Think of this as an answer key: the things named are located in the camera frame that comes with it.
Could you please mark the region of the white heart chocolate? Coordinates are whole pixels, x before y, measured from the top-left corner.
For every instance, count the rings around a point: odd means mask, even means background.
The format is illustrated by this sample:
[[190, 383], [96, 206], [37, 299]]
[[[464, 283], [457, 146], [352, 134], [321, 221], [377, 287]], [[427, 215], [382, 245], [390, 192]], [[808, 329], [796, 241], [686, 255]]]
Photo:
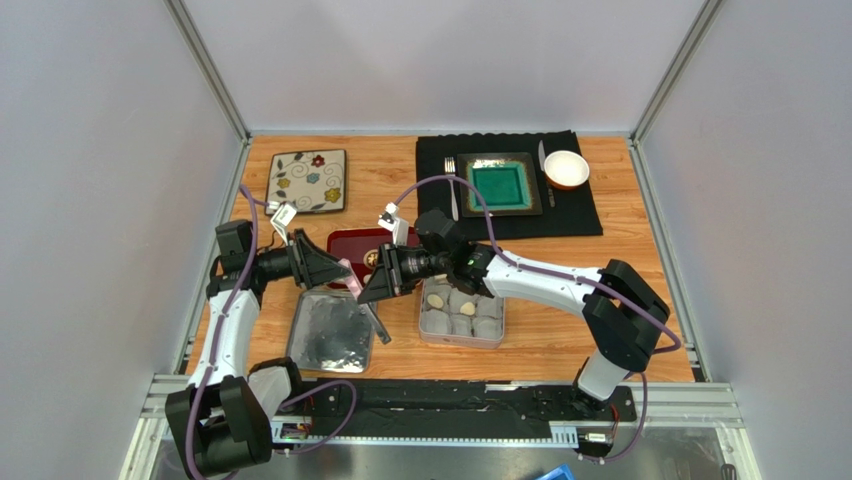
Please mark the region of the white heart chocolate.
[[472, 317], [476, 313], [476, 305], [473, 302], [465, 302], [459, 308], [462, 315]]

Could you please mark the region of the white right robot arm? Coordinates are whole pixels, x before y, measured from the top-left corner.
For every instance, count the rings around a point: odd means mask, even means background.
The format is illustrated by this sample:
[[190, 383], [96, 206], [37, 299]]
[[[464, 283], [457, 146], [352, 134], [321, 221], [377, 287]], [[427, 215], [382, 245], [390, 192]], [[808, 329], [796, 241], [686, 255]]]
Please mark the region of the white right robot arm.
[[660, 295], [628, 263], [572, 268], [534, 261], [495, 244], [467, 239], [439, 210], [414, 224], [415, 247], [385, 243], [361, 304], [410, 294], [421, 281], [443, 275], [467, 295], [521, 299], [582, 319], [595, 342], [574, 382], [582, 399], [603, 403], [630, 374], [646, 371], [659, 353], [661, 335], [671, 336], [671, 315]]

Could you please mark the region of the white oval chocolate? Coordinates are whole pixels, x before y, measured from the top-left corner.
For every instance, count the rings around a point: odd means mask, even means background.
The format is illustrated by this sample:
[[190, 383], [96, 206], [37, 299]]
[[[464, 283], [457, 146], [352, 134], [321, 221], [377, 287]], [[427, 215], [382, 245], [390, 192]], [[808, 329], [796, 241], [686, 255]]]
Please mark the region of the white oval chocolate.
[[427, 304], [434, 309], [442, 309], [445, 305], [444, 300], [436, 294], [429, 294], [426, 297]]

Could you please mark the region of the pink handled metal tongs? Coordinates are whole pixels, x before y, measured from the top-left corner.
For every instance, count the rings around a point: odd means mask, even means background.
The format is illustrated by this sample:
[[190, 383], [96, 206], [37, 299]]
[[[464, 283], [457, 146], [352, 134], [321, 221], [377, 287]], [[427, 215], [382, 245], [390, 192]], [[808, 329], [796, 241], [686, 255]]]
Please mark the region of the pink handled metal tongs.
[[[348, 259], [341, 259], [338, 261], [338, 264], [341, 265], [347, 271], [347, 276], [344, 277], [342, 280], [343, 284], [349, 290], [353, 298], [357, 300], [359, 295], [363, 291], [363, 285], [358, 279], [357, 275], [354, 273], [351, 262]], [[384, 326], [383, 322], [379, 319], [375, 304], [358, 304], [358, 307], [360, 311], [366, 316], [378, 340], [382, 344], [390, 343], [392, 338], [387, 328]]]

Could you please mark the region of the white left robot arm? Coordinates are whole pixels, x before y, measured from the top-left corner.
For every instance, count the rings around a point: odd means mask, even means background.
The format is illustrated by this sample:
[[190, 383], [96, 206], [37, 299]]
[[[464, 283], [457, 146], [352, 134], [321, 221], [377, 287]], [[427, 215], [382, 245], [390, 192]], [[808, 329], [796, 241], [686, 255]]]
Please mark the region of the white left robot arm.
[[165, 406], [191, 479], [230, 479], [241, 469], [268, 462], [271, 419], [300, 385], [298, 368], [288, 357], [247, 365], [267, 285], [291, 278], [308, 290], [350, 274], [301, 229], [268, 251], [258, 250], [248, 220], [222, 224], [215, 233], [219, 255], [206, 291], [210, 322], [202, 354], [187, 386], [170, 394]]

